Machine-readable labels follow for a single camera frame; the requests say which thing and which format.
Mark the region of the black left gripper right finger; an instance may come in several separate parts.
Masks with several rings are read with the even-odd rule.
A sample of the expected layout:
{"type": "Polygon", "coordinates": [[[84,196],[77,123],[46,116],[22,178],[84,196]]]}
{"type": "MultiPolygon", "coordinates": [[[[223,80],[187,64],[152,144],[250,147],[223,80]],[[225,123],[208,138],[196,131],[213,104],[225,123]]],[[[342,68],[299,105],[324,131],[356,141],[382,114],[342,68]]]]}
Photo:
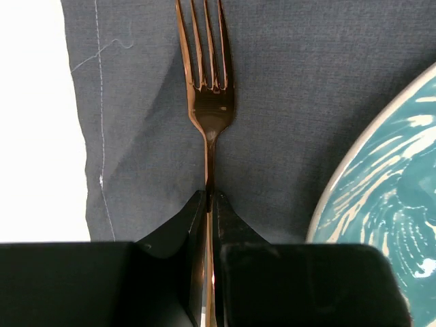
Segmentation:
{"type": "Polygon", "coordinates": [[[360,244],[272,244],[214,198],[219,326],[411,326],[387,259],[360,244]]]}

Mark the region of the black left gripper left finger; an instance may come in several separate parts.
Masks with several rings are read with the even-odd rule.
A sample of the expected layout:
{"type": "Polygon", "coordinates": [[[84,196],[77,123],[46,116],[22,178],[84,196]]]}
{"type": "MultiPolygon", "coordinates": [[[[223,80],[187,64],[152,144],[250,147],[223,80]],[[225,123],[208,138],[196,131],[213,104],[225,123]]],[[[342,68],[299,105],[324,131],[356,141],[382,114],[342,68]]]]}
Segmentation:
{"type": "Polygon", "coordinates": [[[2,326],[199,326],[206,196],[136,242],[1,246],[2,326]]]}

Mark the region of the teal and red plate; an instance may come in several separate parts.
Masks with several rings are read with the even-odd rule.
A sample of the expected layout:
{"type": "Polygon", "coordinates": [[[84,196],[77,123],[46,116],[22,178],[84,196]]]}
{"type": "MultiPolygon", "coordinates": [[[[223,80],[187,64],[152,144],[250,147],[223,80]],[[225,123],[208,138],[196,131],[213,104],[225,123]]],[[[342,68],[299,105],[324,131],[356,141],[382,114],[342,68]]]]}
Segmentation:
{"type": "Polygon", "coordinates": [[[414,326],[435,325],[435,68],[369,124],[314,210],[310,243],[362,243],[391,263],[414,326]]]}

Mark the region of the copper fork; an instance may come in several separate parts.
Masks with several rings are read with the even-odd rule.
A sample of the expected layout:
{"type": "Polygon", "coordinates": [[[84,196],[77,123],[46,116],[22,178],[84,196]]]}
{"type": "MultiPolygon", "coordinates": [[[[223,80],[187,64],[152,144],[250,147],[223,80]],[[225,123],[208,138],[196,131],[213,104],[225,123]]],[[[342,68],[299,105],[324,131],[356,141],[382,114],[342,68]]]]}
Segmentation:
{"type": "Polygon", "coordinates": [[[196,43],[199,83],[194,82],[191,66],[191,53],[187,40],[182,5],[175,2],[176,17],[185,71],[187,107],[191,122],[204,139],[204,179],[206,191],[206,318],[207,326],[217,326],[215,309],[215,271],[213,259],[213,197],[215,192],[215,145],[219,135],[234,121],[236,115],[234,70],[228,28],[223,4],[217,2],[221,52],[223,61],[223,83],[219,82],[219,70],[215,55],[208,3],[203,2],[208,40],[208,54],[211,67],[211,85],[207,84],[205,65],[202,56],[200,33],[194,2],[191,2],[191,21],[196,43]]]}

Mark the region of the grey cloth placemat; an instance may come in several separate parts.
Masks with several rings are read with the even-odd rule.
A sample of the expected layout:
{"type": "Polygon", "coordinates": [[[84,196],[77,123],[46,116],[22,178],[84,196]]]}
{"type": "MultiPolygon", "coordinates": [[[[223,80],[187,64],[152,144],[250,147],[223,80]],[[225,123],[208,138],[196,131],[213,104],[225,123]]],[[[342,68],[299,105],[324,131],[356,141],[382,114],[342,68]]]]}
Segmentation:
{"type": "MultiPolygon", "coordinates": [[[[64,1],[92,240],[138,240],[204,186],[173,1],[64,1]]],[[[434,1],[224,1],[236,118],[216,181],[272,243],[304,240],[334,170],[435,62],[434,1]]]]}

